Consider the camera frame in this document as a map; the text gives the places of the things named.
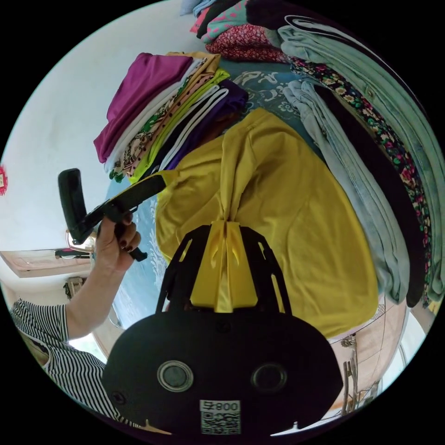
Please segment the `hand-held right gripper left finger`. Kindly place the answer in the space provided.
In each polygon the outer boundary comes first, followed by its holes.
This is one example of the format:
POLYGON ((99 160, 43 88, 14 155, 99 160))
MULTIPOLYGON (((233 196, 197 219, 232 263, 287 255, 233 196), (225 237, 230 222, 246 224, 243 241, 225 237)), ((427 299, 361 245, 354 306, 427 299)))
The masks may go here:
POLYGON ((191 304, 216 310, 226 257, 226 222, 213 222, 191 293, 191 304))

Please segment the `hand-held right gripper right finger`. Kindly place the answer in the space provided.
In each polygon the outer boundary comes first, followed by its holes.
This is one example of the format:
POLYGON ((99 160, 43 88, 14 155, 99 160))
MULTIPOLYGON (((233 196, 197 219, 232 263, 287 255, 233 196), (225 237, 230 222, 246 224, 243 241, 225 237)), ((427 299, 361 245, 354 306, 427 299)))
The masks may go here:
POLYGON ((226 223, 227 283, 231 310, 254 308, 258 298, 242 240, 241 227, 226 223))

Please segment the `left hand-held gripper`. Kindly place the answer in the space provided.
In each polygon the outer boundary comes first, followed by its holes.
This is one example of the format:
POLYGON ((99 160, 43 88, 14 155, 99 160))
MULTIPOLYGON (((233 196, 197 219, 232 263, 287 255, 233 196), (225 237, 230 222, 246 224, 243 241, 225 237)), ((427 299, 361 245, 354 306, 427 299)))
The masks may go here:
POLYGON ((125 231, 124 220, 134 213, 144 201, 160 193, 168 186, 163 175, 151 175, 120 192, 115 197, 105 201, 83 217, 83 241, 92 233, 104 217, 115 223, 114 234, 120 238, 125 231))

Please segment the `person's left hand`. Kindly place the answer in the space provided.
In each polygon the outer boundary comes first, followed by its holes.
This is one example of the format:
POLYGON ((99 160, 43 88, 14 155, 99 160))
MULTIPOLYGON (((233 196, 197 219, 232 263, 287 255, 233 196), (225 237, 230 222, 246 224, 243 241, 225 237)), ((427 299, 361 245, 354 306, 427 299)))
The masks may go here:
POLYGON ((141 235, 132 213, 125 214, 122 224, 122 233, 116 235, 116 224, 107 217, 102 220, 95 244, 95 268, 107 273, 125 273, 131 267, 130 253, 139 247, 141 235))

